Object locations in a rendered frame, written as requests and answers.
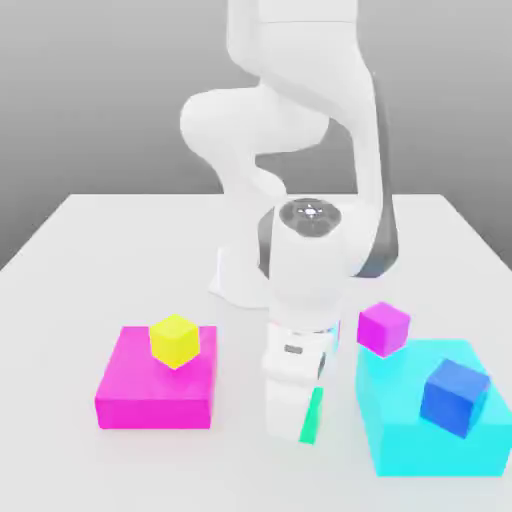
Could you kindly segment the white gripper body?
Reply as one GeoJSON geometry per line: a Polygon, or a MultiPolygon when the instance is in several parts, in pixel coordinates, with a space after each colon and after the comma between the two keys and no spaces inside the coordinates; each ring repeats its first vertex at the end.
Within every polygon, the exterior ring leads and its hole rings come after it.
{"type": "Polygon", "coordinates": [[[267,379],[265,417],[268,433],[288,441],[300,442],[300,433],[315,387],[318,386],[303,386],[267,379]]]}

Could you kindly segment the large magenta box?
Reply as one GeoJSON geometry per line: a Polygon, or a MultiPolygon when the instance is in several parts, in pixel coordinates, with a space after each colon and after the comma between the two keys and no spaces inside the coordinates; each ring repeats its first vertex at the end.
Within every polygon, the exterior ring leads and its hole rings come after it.
{"type": "Polygon", "coordinates": [[[213,415],[217,328],[199,328],[200,353],[173,370],[151,354],[149,329],[121,329],[95,394],[102,429],[208,429],[213,415]]]}

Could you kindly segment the large cyan box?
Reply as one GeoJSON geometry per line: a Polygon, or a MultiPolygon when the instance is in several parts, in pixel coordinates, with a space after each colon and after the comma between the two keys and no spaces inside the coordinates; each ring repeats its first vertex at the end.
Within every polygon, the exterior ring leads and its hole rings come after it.
{"type": "Polygon", "coordinates": [[[486,373],[466,340],[411,340],[386,358],[359,349],[356,396],[379,476],[503,474],[512,449],[512,411],[495,385],[466,407],[466,437],[420,416],[428,378],[446,359],[486,373]]]}

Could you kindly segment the small yellow cube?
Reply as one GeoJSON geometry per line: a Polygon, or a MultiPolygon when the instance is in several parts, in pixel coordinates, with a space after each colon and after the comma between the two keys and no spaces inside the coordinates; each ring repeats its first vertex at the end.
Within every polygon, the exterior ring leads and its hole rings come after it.
{"type": "Polygon", "coordinates": [[[199,327],[178,314],[152,325],[149,336],[153,357],[173,370],[200,353],[199,327]]]}

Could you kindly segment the small purple cube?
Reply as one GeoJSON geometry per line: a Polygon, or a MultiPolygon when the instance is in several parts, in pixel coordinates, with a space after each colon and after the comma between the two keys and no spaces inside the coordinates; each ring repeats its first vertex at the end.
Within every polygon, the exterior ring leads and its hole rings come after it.
{"type": "Polygon", "coordinates": [[[386,302],[359,313],[357,342],[381,358],[400,350],[407,342],[411,316],[386,302]]]}

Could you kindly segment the small blue cube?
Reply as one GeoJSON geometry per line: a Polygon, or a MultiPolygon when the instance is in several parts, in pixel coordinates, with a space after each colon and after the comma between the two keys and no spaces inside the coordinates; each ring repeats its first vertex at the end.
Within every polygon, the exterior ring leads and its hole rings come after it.
{"type": "Polygon", "coordinates": [[[465,439],[482,413],[490,385],[487,374],[444,359],[425,382],[420,416],[465,439]]]}

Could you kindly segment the small green cube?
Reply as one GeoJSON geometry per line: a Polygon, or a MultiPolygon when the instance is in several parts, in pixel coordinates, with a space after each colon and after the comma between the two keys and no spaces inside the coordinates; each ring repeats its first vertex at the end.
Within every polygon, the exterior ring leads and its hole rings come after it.
{"type": "Polygon", "coordinates": [[[299,437],[299,441],[301,443],[313,445],[316,441],[321,418],[323,392],[324,390],[322,387],[315,387],[312,392],[299,437]]]}

